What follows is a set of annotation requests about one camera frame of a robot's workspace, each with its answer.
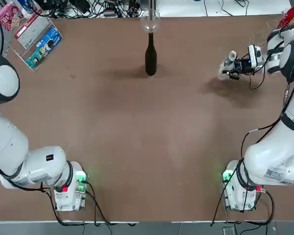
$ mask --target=black band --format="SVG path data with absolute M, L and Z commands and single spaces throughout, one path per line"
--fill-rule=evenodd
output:
M 71 182 L 72 182 L 72 179 L 73 179 L 73 166 L 72 166 L 72 164 L 71 164 L 70 161 L 67 161 L 67 164 L 68 164 L 68 166 L 69 166 L 69 176 L 68 176 L 68 179 L 67 179 L 67 181 L 64 183 L 64 185 L 55 188 L 55 190 L 56 190 L 57 192 L 62 192 L 62 188 L 63 188 L 63 187 L 69 187 L 70 184 L 71 184 Z
M 284 125 L 294 131 L 294 121 L 292 121 L 286 114 L 283 114 L 281 121 L 284 123 Z
M 254 191 L 256 189 L 256 186 L 255 185 L 250 185 L 250 184 L 246 183 L 244 181 L 243 177 L 242 177 L 242 174 L 241 174 L 241 164 L 242 164 L 242 162 L 243 162 L 242 160 L 239 160 L 239 162 L 237 163 L 237 165 L 238 165 L 238 170 L 236 171 L 237 179 L 238 179 L 240 185 L 243 188 L 247 189 L 247 191 Z M 252 180 L 249 178 L 249 176 L 248 176 L 248 174 L 246 172 L 245 172 L 245 176 L 247 178 L 247 181 L 249 183 L 252 183 L 253 184 Z
M 13 175 L 7 175 L 0 169 L 0 175 L 2 175 L 6 180 L 13 180 L 15 177 L 17 177 L 22 169 L 23 162 L 19 165 L 18 169 L 15 171 Z
M 284 47 L 278 47 L 277 49 L 268 50 L 267 54 L 272 55 L 272 54 L 283 52 L 283 50 L 284 50 Z
M 270 74 L 273 74 L 274 72 L 278 72 L 278 71 L 280 71 L 280 66 L 272 67 L 272 68 L 268 69 L 267 72 Z

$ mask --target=red object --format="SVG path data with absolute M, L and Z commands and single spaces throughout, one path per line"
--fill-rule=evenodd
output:
M 288 12 L 284 15 L 283 19 L 280 21 L 278 28 L 282 28 L 283 26 L 287 26 L 290 21 L 294 17 L 294 6 L 288 10 Z

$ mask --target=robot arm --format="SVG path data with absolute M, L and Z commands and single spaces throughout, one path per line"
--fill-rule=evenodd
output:
M 0 104 L 20 89 L 15 68 L 0 54 Z M 77 162 L 66 161 L 59 146 L 29 151 L 27 137 L 0 113 L 0 181 L 5 188 L 44 183 L 54 188 L 58 211 L 85 208 L 86 175 Z
M 268 73 L 281 72 L 288 84 L 294 82 L 294 25 L 273 31 L 267 43 Z M 247 149 L 244 164 L 228 164 L 223 182 L 231 175 L 225 205 L 235 211 L 254 208 L 256 185 L 294 185 L 294 91 L 273 130 Z

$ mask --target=wine bottle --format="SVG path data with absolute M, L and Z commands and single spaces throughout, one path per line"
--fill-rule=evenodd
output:
M 146 73 L 149 76 L 155 75 L 157 71 L 157 52 L 153 44 L 153 33 L 148 34 L 148 47 L 145 53 Z

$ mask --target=tabletop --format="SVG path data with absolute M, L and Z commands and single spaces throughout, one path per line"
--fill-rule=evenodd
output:
M 64 40 L 37 72 L 9 52 L 21 90 L 0 111 L 30 149 L 59 145 L 83 166 L 107 219 L 211 221 L 221 173 L 239 159 L 245 133 L 279 115 L 286 86 L 278 75 L 251 91 L 248 77 L 219 80 L 219 64 L 231 50 L 244 55 L 250 37 L 276 18 L 163 19 L 153 77 L 144 71 L 147 34 L 139 19 L 55 21 Z M 266 188 L 274 220 L 294 220 L 294 187 Z M 262 197 L 255 211 L 229 219 L 266 220 L 269 212 Z M 94 209 L 88 202 L 84 212 L 60 215 L 93 220 Z M 55 218 L 46 195 L 0 184 L 0 220 Z M 225 220 L 222 205 L 217 220 Z

